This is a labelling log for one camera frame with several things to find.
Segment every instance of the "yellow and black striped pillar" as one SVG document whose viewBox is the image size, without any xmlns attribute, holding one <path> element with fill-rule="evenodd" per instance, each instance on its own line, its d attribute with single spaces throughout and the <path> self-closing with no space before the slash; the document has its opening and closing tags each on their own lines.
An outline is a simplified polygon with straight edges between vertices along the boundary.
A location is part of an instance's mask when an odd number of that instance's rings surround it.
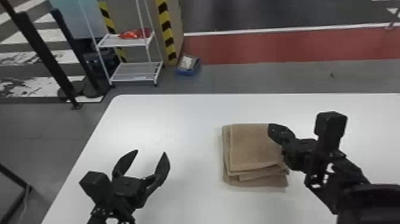
<svg viewBox="0 0 400 224">
<path fill-rule="evenodd" d="M 168 12 L 168 6 L 166 0 L 155 0 L 158 8 L 158 18 L 162 30 L 162 39 L 165 43 L 165 51 L 167 53 L 168 61 L 166 64 L 176 65 L 178 63 L 176 49 L 174 44 L 174 32 L 171 28 L 170 13 Z"/>
<path fill-rule="evenodd" d="M 110 12 L 108 11 L 107 4 L 105 2 L 99 2 L 100 12 L 103 15 L 105 26 L 107 27 L 108 33 L 117 34 L 115 31 L 115 25 L 111 19 Z M 122 62 L 126 62 L 126 54 L 122 48 L 115 48 L 118 56 L 120 56 Z"/>
</svg>

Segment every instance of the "red stripe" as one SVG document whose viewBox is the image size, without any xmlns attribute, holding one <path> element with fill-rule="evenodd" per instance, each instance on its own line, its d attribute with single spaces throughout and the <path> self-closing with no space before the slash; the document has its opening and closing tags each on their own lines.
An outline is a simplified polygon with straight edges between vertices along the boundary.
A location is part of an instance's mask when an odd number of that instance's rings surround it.
<svg viewBox="0 0 400 224">
<path fill-rule="evenodd" d="M 400 28 L 185 37 L 204 64 L 400 58 Z"/>
</svg>

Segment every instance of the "shelf rack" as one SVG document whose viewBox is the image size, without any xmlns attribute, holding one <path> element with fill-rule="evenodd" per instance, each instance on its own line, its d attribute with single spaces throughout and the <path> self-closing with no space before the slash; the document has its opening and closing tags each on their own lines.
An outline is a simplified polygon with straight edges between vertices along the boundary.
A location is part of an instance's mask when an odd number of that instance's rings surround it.
<svg viewBox="0 0 400 224">
<path fill-rule="evenodd" d="M 142 33 L 144 34 L 145 27 L 143 25 L 143 17 L 142 17 L 142 13 L 140 10 L 139 0 L 135 0 L 135 1 L 136 1 L 137 16 L 139 17 L 139 21 L 140 21 L 140 28 L 142 29 Z M 94 32 L 92 30 L 92 26 L 90 25 L 88 16 L 86 14 L 85 9 L 83 8 L 82 0 L 79 0 L 80 9 L 82 11 L 83 17 L 85 18 L 85 22 L 86 22 L 87 28 L 89 29 L 90 36 L 91 36 L 93 42 L 96 43 L 96 45 L 95 45 L 96 52 L 99 55 L 101 66 L 104 70 L 104 73 L 105 73 L 110 85 L 112 85 L 113 82 L 153 81 L 154 86 L 157 86 L 157 79 L 158 79 L 158 76 L 160 75 L 160 71 L 164 65 L 164 62 L 163 62 L 163 60 L 152 61 L 152 58 L 150 56 L 149 46 L 152 41 L 155 41 L 156 46 L 157 46 L 158 55 L 160 58 L 163 58 L 161 55 L 161 51 L 160 51 L 160 45 L 155 38 L 155 33 L 154 33 L 155 29 L 154 29 L 154 24 L 153 24 L 153 21 L 151 19 L 151 15 L 149 12 L 148 3 L 146 0 L 144 0 L 144 3 L 145 3 L 147 17 L 150 22 L 150 26 L 151 26 L 151 30 L 152 30 L 150 37 L 139 38 L 139 39 L 122 39 L 122 38 L 119 38 L 117 34 L 108 33 L 108 30 L 106 29 L 106 35 L 101 39 L 100 42 L 97 43 Z M 100 49 L 101 48 L 114 48 L 114 50 L 116 51 L 116 48 L 119 48 L 119 47 L 145 47 L 148 61 L 140 62 L 140 63 L 124 63 L 122 61 L 122 59 L 120 58 L 120 56 L 118 56 L 118 59 L 120 60 L 120 64 L 116 68 L 114 73 L 110 76 L 110 74 L 107 70 L 107 67 L 104 63 L 104 59 L 102 58 L 102 55 L 100 53 Z"/>
</svg>

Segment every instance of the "concrete floor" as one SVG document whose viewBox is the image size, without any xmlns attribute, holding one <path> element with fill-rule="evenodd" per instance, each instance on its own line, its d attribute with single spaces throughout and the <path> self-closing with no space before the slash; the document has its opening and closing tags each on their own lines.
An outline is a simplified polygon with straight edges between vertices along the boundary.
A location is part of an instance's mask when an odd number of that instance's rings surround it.
<svg viewBox="0 0 400 224">
<path fill-rule="evenodd" d="M 197 76 L 184 77 L 168 67 L 158 88 L 117 84 L 102 103 L 85 104 L 79 111 L 69 104 L 0 104 L 0 162 L 34 186 L 22 223 L 40 223 L 117 95 L 399 92 L 399 69 L 400 60 L 263 63 L 203 66 Z"/>
</svg>

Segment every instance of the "towel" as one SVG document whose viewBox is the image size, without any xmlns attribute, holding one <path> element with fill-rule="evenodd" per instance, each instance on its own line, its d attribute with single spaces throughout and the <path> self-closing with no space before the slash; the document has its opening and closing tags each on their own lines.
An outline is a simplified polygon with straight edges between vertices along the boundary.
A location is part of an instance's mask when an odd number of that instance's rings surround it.
<svg viewBox="0 0 400 224">
<path fill-rule="evenodd" d="M 280 155 L 281 147 L 268 137 L 267 131 L 267 124 L 222 128 L 225 182 L 236 186 L 288 185 L 285 175 L 289 169 Z"/>
</svg>

